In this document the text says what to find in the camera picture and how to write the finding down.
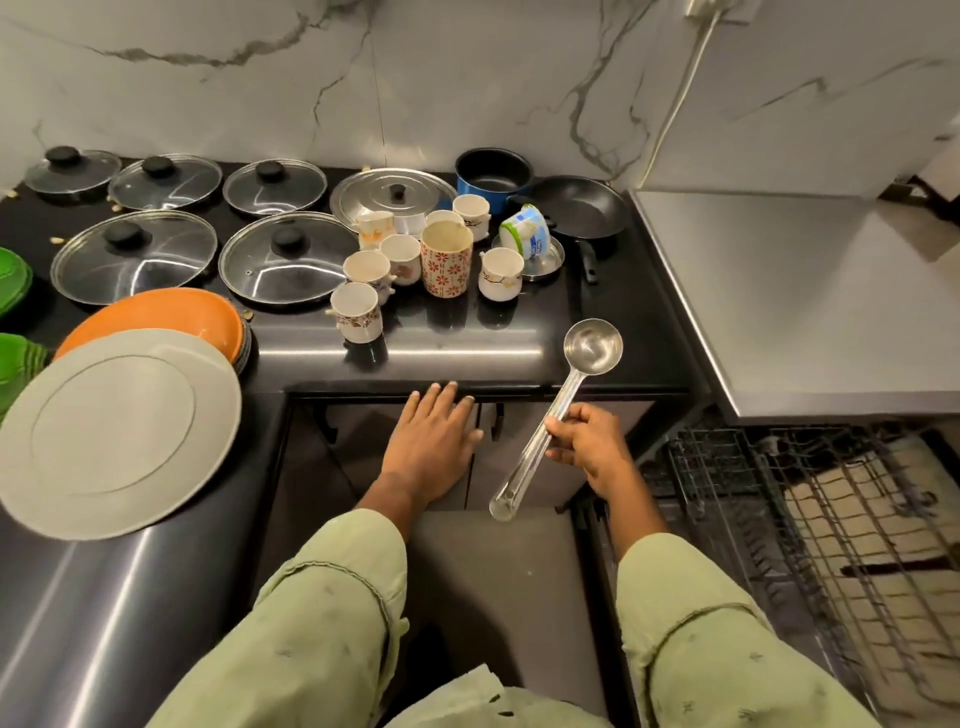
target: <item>black frying pan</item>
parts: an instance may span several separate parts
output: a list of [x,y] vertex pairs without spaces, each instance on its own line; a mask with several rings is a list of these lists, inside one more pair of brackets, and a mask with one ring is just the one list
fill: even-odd
[[547,177],[511,201],[536,206],[549,218],[551,230],[573,238],[584,261],[584,279],[590,285],[597,283],[592,241],[613,237],[630,222],[623,198],[602,182],[586,177]]

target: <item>stainless steel lid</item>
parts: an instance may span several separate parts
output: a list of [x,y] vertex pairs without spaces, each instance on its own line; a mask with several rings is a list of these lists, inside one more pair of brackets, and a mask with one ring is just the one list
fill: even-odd
[[333,188],[330,210],[353,227],[357,215],[387,210],[394,214],[397,232],[420,235],[428,212],[452,202],[457,190],[426,172],[383,167],[347,177]]
[[286,212],[247,225],[220,253],[220,277],[237,296],[285,305],[316,301],[346,280],[356,233],[325,212]]
[[305,209],[325,192],[323,171],[298,159],[266,159],[248,164],[224,182],[228,204],[257,217]]
[[107,305],[134,293],[176,288],[217,254],[217,233],[189,212],[119,215],[87,228],[54,257],[50,281],[80,303]]
[[23,181],[44,195],[71,195],[107,184],[123,162],[110,152],[52,147],[27,170]]
[[114,177],[108,193],[130,209],[177,209],[212,195],[223,176],[219,164],[203,157],[147,157]]

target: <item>blue saucepan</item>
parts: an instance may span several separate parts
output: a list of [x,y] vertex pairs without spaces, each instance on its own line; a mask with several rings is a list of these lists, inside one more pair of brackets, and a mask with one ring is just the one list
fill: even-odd
[[458,158],[457,194],[480,195],[492,215],[503,212],[511,195],[522,194],[534,180],[534,168],[516,152],[485,147],[470,149]]

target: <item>green plate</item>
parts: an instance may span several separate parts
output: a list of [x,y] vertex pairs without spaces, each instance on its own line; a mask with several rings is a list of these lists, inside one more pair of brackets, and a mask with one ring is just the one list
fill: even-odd
[[6,248],[0,248],[0,316],[20,303],[34,279],[26,261]]

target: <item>orange bowl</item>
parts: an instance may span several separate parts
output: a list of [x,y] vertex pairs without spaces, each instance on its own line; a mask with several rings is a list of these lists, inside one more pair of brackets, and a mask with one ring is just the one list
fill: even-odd
[[74,328],[54,359],[86,344],[132,328],[172,328],[199,336],[234,362],[243,345],[243,319],[223,296],[200,288],[158,288],[100,309]]

